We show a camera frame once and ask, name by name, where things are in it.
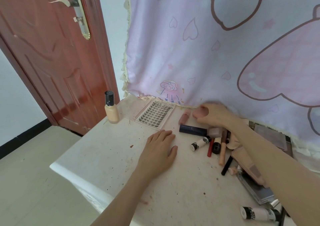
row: tiled floor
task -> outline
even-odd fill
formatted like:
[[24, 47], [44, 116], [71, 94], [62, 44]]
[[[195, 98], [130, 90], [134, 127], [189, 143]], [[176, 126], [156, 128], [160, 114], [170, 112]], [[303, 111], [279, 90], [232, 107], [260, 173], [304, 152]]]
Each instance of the tiled floor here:
[[0, 225], [88, 226], [98, 216], [49, 165], [80, 139], [50, 127], [0, 160]]

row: reddish-brown door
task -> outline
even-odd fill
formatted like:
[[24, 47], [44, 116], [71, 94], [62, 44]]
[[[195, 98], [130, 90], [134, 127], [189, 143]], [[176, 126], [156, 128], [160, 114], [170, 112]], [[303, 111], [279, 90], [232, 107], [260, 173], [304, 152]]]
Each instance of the reddish-brown door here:
[[94, 35], [83, 38], [74, 9], [49, 1], [0, 0], [0, 34], [58, 124], [85, 134], [105, 117], [112, 64], [101, 63]]

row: door handle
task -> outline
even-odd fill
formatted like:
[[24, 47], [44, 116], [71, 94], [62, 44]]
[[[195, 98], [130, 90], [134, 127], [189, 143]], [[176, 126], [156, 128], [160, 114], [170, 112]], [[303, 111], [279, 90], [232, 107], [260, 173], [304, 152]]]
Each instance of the door handle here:
[[78, 22], [80, 26], [80, 30], [82, 32], [82, 36], [86, 39], [89, 40], [91, 35], [90, 35], [90, 30], [89, 26], [87, 23], [87, 19], [84, 13], [84, 9], [82, 6], [81, 0], [55, 0], [55, 1], [49, 1], [49, 3], [55, 3], [55, 2], [62, 2], [64, 3], [67, 7], [73, 7], [76, 12], [76, 16], [73, 18], [75, 22]]

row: red pencil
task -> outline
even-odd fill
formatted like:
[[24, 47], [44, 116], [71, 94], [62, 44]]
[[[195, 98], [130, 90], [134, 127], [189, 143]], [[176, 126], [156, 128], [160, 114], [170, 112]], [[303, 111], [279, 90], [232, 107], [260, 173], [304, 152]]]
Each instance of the red pencil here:
[[214, 143], [214, 138], [211, 139], [210, 144], [209, 144], [209, 149], [208, 149], [208, 154], [207, 154], [208, 157], [211, 157], [213, 143]]

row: tabletop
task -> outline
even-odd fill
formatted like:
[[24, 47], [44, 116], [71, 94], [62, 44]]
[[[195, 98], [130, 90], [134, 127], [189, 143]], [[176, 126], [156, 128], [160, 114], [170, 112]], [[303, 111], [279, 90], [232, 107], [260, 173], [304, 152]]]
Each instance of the tabletop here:
[[[50, 168], [68, 179], [102, 212], [124, 187], [134, 171], [147, 138], [157, 130], [126, 117], [138, 98], [130, 95], [119, 103], [122, 120], [99, 122]], [[147, 104], [148, 100], [138, 101]], [[207, 157], [208, 146], [191, 151], [199, 136], [179, 133], [184, 109], [176, 107], [164, 125], [176, 135], [178, 146], [173, 166], [146, 189], [132, 225], [276, 225], [243, 220], [241, 206], [258, 207], [237, 177], [221, 175], [218, 156]], [[186, 123], [198, 124], [192, 116]]]

